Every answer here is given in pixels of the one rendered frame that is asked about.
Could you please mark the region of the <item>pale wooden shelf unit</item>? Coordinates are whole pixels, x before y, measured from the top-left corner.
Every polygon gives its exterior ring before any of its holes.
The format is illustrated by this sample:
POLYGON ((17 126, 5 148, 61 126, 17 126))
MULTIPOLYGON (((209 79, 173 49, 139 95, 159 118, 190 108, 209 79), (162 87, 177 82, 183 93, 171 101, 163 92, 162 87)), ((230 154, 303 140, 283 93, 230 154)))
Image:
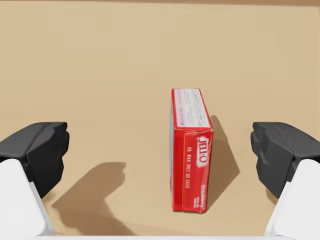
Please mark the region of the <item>pale wooden shelf unit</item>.
POLYGON ((254 122, 320 139, 318 1, 0 1, 0 140, 67 122, 58 235, 264 234, 254 122), (174 212, 173 88, 198 88, 214 125, 208 210, 174 212))

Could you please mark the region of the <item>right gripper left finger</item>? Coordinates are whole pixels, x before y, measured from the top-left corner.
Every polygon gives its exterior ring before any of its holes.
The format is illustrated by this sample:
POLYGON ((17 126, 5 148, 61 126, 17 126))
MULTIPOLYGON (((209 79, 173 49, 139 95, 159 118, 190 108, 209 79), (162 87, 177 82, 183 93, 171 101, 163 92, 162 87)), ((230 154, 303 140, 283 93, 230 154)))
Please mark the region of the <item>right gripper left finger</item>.
POLYGON ((37 122, 0 141, 0 237, 51 236, 42 202, 61 180, 66 122, 37 122))

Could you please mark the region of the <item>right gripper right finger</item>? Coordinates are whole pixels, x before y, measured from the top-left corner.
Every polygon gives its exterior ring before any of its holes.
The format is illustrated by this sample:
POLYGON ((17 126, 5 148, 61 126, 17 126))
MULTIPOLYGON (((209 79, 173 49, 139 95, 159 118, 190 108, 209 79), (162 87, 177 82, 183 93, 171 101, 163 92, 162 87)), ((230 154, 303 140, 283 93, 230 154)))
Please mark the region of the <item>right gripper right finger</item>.
POLYGON ((277 198, 268 237, 320 237, 320 141, 282 122, 254 122, 260 182, 277 198))

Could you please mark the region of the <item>red carton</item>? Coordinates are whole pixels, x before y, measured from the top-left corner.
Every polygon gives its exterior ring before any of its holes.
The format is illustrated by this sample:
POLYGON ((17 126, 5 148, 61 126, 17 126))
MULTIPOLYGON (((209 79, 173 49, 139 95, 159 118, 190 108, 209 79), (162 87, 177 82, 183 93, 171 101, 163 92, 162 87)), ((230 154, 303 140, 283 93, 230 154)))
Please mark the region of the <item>red carton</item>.
POLYGON ((206 212, 213 136, 201 90, 172 89, 169 172, 173 211, 206 212))

